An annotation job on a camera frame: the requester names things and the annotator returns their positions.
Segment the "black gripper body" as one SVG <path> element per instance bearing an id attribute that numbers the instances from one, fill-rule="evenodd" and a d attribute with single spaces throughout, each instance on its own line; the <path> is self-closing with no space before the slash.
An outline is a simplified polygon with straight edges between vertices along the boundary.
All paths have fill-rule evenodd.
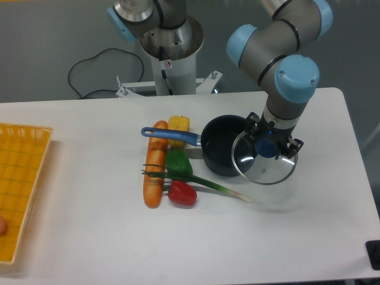
<path id="1" fill-rule="evenodd" d="M 274 124 L 261 118 L 254 135 L 254 149 L 256 153 L 286 153 L 294 126 L 288 129 L 278 129 Z"/>

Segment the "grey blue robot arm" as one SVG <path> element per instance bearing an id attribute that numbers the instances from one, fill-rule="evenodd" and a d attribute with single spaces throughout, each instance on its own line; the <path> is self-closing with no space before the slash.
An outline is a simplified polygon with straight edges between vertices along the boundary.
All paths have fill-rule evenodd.
<path id="1" fill-rule="evenodd" d="M 331 27 L 333 13 L 326 1 L 262 4 L 272 23 L 240 26 L 226 52 L 268 95 L 262 117 L 249 118 L 246 128 L 256 152 L 292 158 L 302 147 L 292 132 L 319 81 L 316 63 L 298 50 Z M 158 95 L 195 93 L 195 56 L 204 35 L 184 1 L 116 1 L 107 14 L 121 38 L 138 40 L 150 56 Z"/>

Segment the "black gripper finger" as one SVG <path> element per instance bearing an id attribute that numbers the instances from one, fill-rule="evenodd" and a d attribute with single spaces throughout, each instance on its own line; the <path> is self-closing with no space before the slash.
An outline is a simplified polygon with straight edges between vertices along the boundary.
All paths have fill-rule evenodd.
<path id="1" fill-rule="evenodd" d="M 289 138 L 287 141 L 276 142 L 277 155 L 275 159 L 278 160 L 280 157 L 285 157 L 287 159 L 292 159 L 303 147 L 304 142 L 297 138 Z"/>
<path id="2" fill-rule="evenodd" d="M 245 119 L 246 136 L 255 140 L 258 132 L 259 116 L 255 112 L 251 112 Z"/>

